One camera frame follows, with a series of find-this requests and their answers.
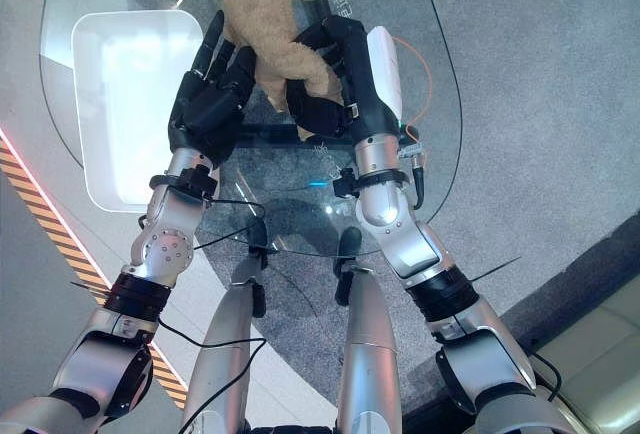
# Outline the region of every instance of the hazard stripe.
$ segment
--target hazard stripe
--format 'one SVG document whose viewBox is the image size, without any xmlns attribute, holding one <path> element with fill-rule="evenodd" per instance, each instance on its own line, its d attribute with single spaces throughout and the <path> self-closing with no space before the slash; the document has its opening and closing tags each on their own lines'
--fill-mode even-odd
<svg viewBox="0 0 640 434">
<path fill-rule="evenodd" d="M 15 188 L 27 208 L 35 216 L 47 236 L 64 256 L 69 266 L 74 270 L 82 284 L 87 287 L 99 305 L 104 305 L 107 296 L 103 291 L 109 291 L 109 286 L 98 274 L 91 261 L 84 255 L 80 246 L 76 244 L 58 214 L 49 205 L 46 196 L 39 187 L 31 182 L 29 174 L 0 135 L 0 169 L 5 173 L 11 185 Z M 165 389 L 178 409 L 184 409 L 187 391 L 180 383 L 171 368 L 164 361 L 160 353 L 152 345 L 149 350 L 153 357 L 153 374 L 156 381 Z"/>
</svg>

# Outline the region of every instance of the white tray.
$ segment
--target white tray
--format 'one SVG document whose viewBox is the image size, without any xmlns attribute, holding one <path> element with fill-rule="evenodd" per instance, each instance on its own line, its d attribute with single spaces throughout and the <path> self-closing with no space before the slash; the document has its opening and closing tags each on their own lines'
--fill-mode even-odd
<svg viewBox="0 0 640 434">
<path fill-rule="evenodd" d="M 88 14 L 72 33 L 87 191 L 107 211 L 145 212 L 149 179 L 171 152 L 167 122 L 182 76 L 202 43 L 189 13 Z"/>
</svg>

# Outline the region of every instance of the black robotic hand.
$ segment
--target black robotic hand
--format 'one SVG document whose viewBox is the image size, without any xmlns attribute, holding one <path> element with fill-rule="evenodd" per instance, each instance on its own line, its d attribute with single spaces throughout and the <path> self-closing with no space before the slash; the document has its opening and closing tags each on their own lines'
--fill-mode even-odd
<svg viewBox="0 0 640 434">
<path fill-rule="evenodd" d="M 256 55 L 251 47 L 238 50 L 224 40 L 213 57 L 224 25 L 218 11 L 191 66 L 182 78 L 169 119 L 171 152 L 180 147 L 197 149 L 214 168 L 226 161 L 236 144 L 246 104 L 255 84 Z"/>
</svg>

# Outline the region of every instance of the round glass tabletop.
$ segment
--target round glass tabletop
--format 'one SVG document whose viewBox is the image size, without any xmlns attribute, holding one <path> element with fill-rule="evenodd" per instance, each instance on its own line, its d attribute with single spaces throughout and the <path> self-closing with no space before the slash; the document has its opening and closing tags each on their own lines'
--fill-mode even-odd
<svg viewBox="0 0 640 434">
<path fill-rule="evenodd" d="M 442 205 L 455 177 L 462 120 L 459 93 L 431 0 L 292 0 L 300 30 L 328 13 L 362 21 L 367 30 L 382 25 L 394 36 L 402 86 L 404 123 L 420 132 L 427 153 L 425 199 L 416 211 L 429 221 Z M 221 0 L 46 0 L 42 25 L 42 81 L 52 120 L 70 153 L 80 159 L 73 82 L 62 82 L 72 68 L 71 30 L 90 12 L 140 9 L 183 9 L 203 27 L 221 8 Z M 219 198 L 264 206 L 273 249 L 314 256 L 334 256 L 339 234 L 356 225 L 355 202 L 337 198 L 332 181 L 340 169 L 355 167 L 349 140 L 304 144 L 295 137 L 291 119 L 277 113 L 260 89 L 245 109 L 243 141 L 222 167 Z M 403 165 L 410 173 L 408 161 Z M 413 186 L 407 187 L 415 202 Z M 256 208 L 216 204 L 207 211 L 198 232 L 209 242 L 242 229 Z M 231 236 L 244 241 L 242 232 Z M 364 236 L 362 253 L 378 249 Z"/>
</svg>

